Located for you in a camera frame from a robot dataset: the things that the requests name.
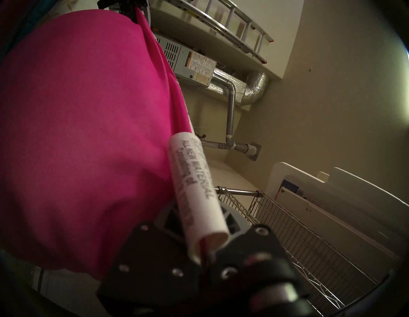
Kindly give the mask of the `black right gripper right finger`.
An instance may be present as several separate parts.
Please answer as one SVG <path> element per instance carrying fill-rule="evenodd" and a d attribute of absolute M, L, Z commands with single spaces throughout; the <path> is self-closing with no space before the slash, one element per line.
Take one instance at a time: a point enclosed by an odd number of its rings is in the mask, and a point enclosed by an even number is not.
<path fill-rule="evenodd" d="M 308 292 L 284 248 L 266 225 L 251 226 L 222 207 L 232 240 L 209 268 L 203 317 L 313 317 Z"/>

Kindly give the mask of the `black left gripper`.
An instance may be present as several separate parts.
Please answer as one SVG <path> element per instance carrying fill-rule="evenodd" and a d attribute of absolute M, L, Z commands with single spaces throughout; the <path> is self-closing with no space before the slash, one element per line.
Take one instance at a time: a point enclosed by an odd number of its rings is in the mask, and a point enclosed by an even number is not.
<path fill-rule="evenodd" d="M 148 23 L 151 23 L 150 2 L 148 0 L 99 0 L 98 9 L 114 8 L 128 17 L 133 23 L 138 23 L 137 12 L 142 12 Z"/>

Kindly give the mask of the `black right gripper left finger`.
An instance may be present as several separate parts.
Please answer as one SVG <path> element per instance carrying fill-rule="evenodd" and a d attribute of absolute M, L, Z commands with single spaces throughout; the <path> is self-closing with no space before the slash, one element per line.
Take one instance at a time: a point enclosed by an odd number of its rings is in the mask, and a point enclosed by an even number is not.
<path fill-rule="evenodd" d="M 97 290 L 111 316 L 149 313 L 199 293 L 201 268 L 187 254 L 178 214 L 171 202 L 133 228 Z"/>

